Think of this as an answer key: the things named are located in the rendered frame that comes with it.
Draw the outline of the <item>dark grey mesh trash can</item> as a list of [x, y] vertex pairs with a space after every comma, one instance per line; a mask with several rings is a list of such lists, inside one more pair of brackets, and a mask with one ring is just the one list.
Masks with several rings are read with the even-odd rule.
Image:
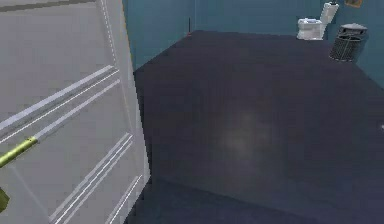
[[344, 62], [355, 61], [358, 58], [367, 31], [367, 27], [357, 23], [341, 25], [329, 57]]

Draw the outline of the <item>white toilet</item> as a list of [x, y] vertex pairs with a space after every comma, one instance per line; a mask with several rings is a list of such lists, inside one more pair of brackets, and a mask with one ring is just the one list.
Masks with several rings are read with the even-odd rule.
[[338, 8], [339, 4], [333, 0], [323, 5], [319, 19], [300, 18], [297, 21], [297, 38], [300, 40], [322, 40], [326, 27], [332, 22]]

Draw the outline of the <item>white panelled room door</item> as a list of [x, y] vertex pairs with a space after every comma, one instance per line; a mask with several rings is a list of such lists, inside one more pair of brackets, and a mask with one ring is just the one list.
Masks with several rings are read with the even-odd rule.
[[126, 224], [148, 178], [123, 0], [0, 0], [0, 224]]

